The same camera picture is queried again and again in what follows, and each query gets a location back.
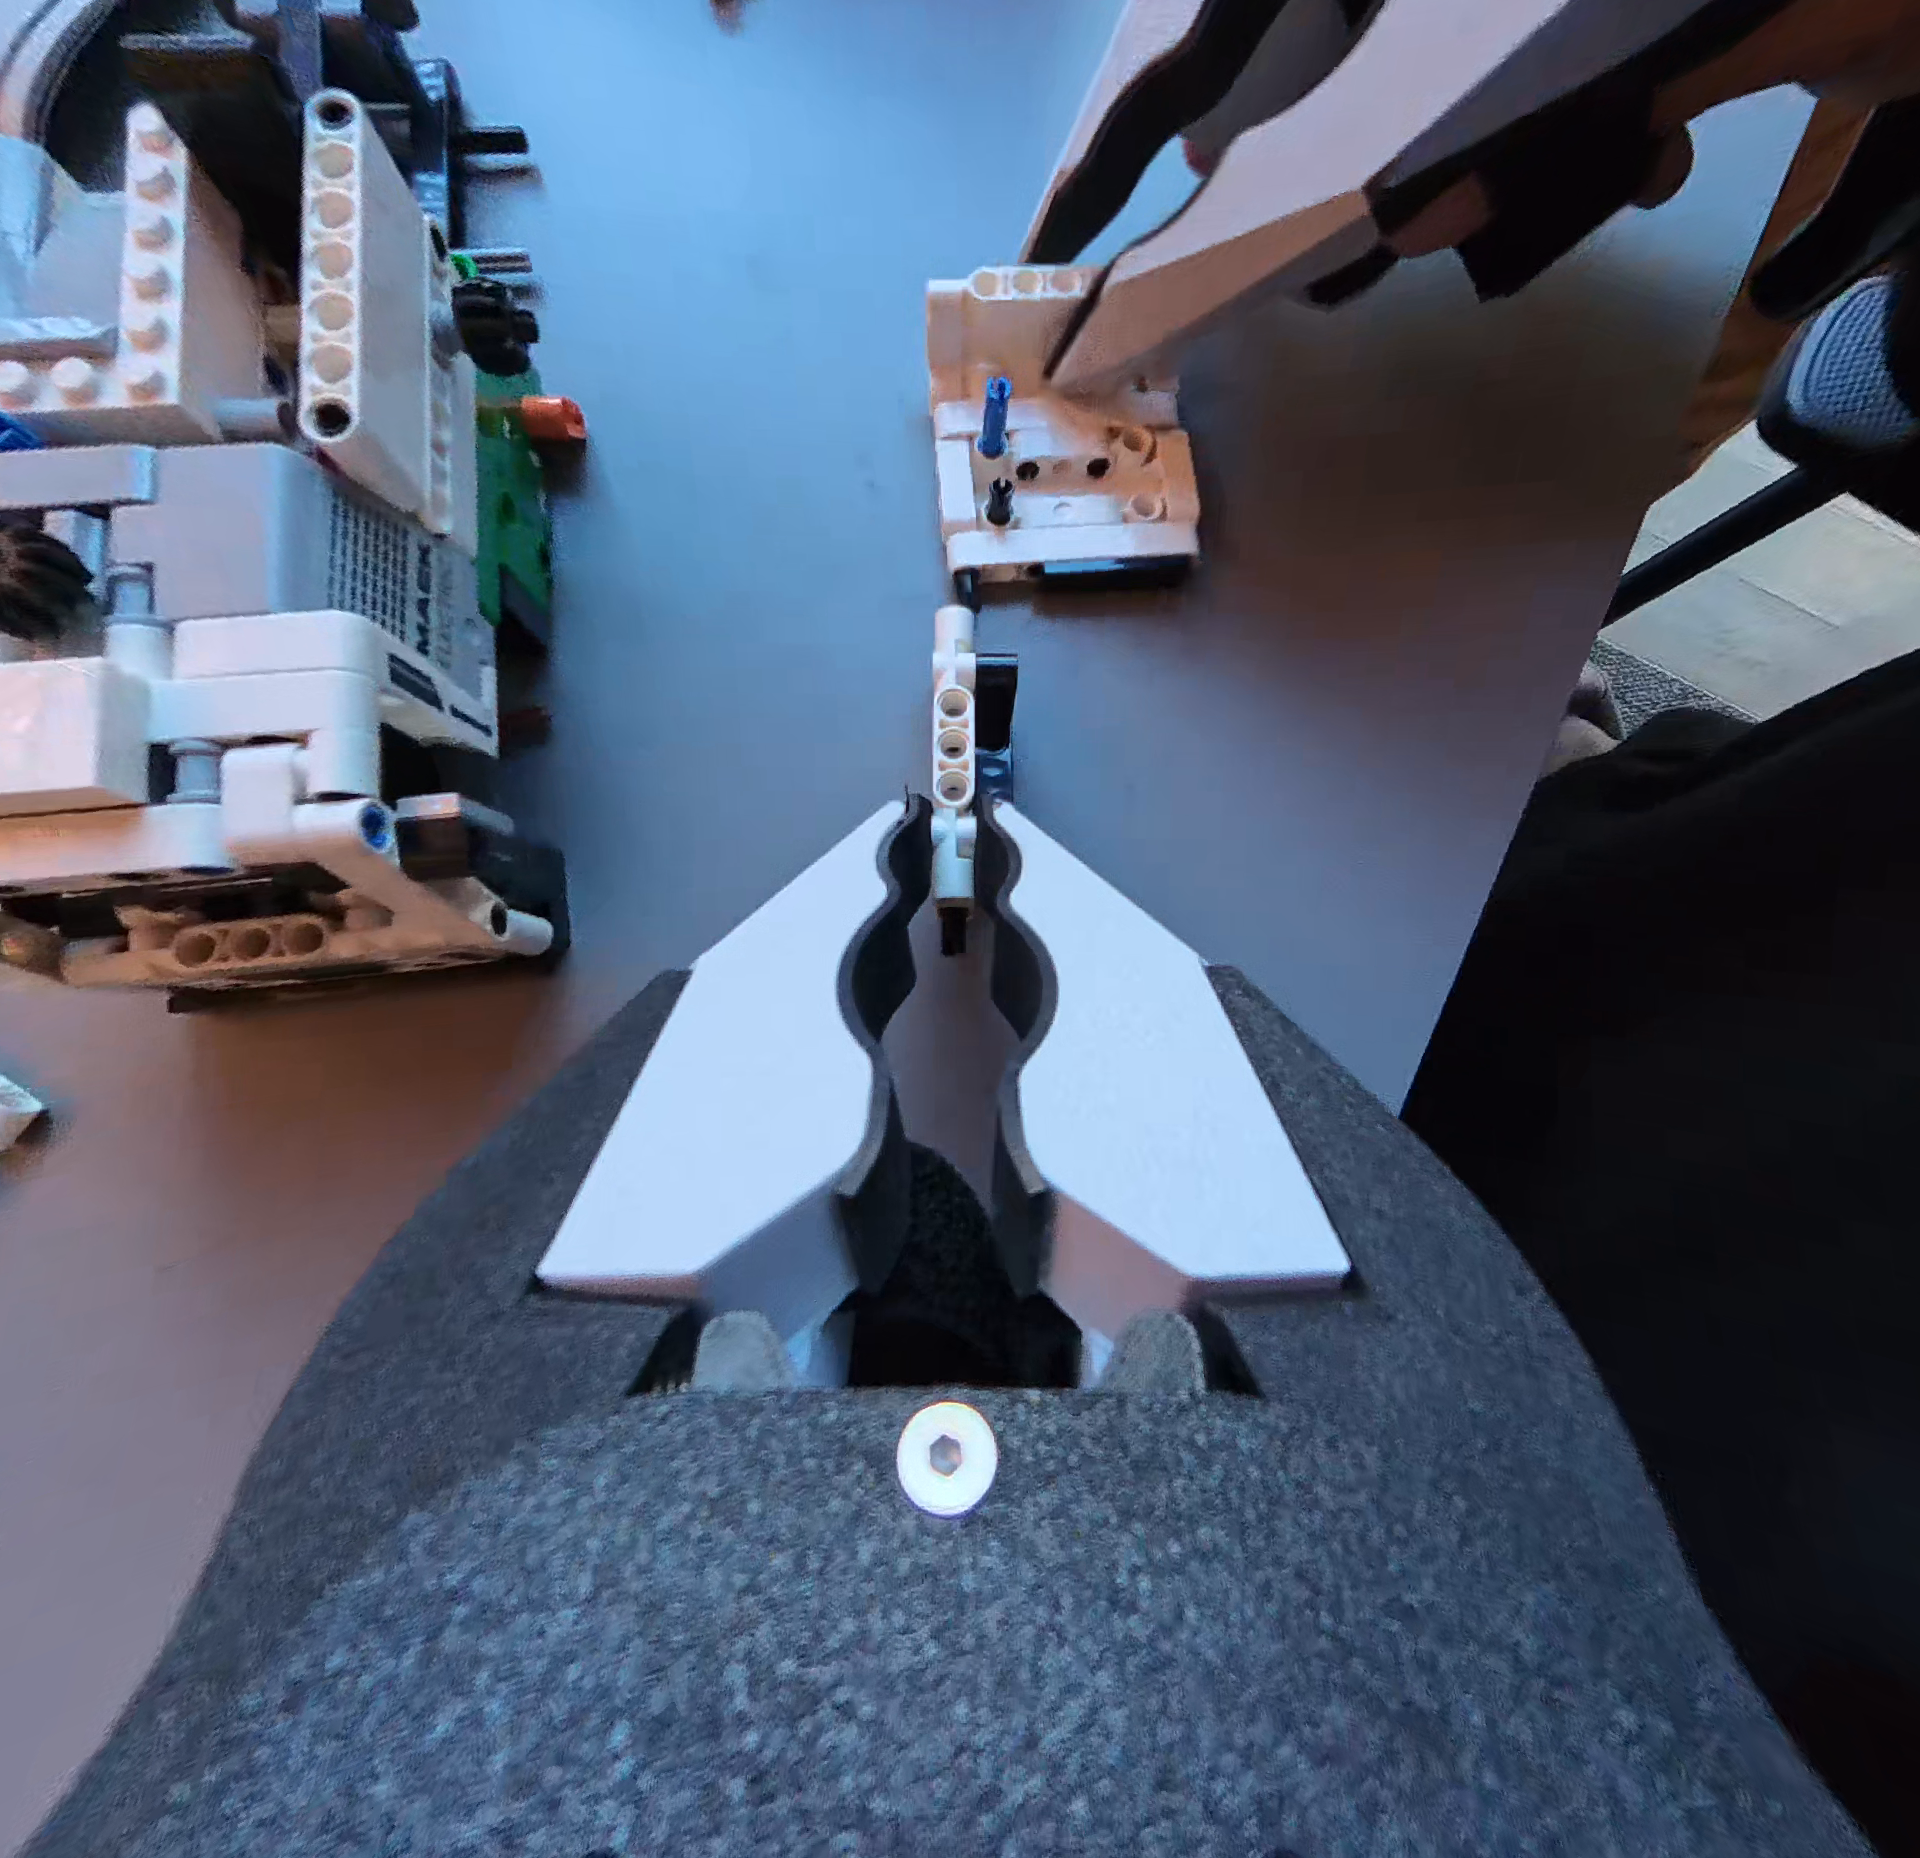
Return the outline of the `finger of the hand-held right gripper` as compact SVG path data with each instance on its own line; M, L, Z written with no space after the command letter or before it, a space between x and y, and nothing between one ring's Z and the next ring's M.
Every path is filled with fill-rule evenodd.
M1044 374L1081 395L1172 358L1231 308L1361 258L1372 189L1440 170L1620 69L1714 0L1379 0L1356 45L1240 134L1164 224L1104 265Z
M1025 237L1074 260L1166 145L1205 174L1233 142L1320 83L1379 0L1124 0Z

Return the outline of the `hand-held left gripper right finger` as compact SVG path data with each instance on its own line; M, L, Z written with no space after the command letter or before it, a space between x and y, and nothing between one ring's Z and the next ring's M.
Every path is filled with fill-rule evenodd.
M1091 1357L1147 1311L1336 1293L1349 1254L1205 960L997 800L978 823L995 1086L992 1235Z

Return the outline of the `white lego panel assembly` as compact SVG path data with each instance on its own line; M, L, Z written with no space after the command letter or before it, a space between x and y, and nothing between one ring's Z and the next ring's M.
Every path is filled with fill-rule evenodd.
M937 533L954 583L1180 577L1196 476L1177 374L1063 393L1044 365L1086 265L982 265L923 286Z

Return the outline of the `white green lego truck model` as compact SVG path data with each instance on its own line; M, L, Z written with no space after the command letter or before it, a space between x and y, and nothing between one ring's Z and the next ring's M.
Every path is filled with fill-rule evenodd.
M553 619L529 164L414 0L123 0L5 137L5 971L213 1007L547 968L498 808Z

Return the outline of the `black mesh office chair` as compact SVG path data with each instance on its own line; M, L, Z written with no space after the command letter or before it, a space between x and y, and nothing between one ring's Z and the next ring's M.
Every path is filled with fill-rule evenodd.
M1834 498L1918 528L1914 269L1867 274L1799 325L1762 387L1755 427L1787 474L1633 564L1604 626Z

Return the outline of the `person's right hand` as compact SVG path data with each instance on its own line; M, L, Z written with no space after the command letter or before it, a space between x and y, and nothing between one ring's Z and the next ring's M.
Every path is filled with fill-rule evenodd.
M1918 0L1714 0L1668 39L1538 114L1650 114L1683 122L1773 87L1863 108L1914 94ZM1445 158L1457 172L1469 152Z

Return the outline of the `white angled lego beam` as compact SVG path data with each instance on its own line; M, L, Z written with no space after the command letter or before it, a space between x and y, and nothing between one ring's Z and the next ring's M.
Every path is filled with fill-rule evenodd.
M1009 650L977 644L977 613L936 613L931 649L931 884L940 953L967 950L974 910L978 813L1015 784L1020 665Z

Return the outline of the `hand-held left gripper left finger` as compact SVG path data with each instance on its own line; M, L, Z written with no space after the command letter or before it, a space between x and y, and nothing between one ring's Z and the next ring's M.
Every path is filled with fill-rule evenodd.
M918 798L882 805L716 940L538 1261L553 1293L751 1311L803 1387L849 1373L855 1293L905 1243L882 1035L916 981Z

